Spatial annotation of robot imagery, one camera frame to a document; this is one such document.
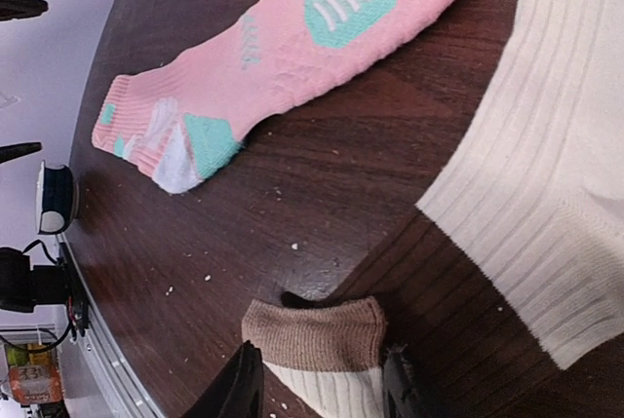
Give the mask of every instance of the dark wooden table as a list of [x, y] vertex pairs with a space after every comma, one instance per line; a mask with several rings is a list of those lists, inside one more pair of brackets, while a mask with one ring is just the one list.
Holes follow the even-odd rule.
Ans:
[[[277, 302], [284, 289], [325, 298], [406, 224], [470, 124], [516, 3], [457, 0], [348, 85], [258, 125], [228, 167], [186, 195], [170, 197], [91, 145], [115, 75], [170, 62], [256, 1], [116, 0], [76, 129], [71, 167], [85, 197], [68, 238], [115, 338], [172, 417], [234, 351], [253, 298]], [[313, 416], [267, 381], [267, 412], [276, 400], [287, 416]], [[558, 398], [574, 390], [557, 387]], [[586, 416], [530, 414], [548, 410], [544, 400], [508, 416]]]

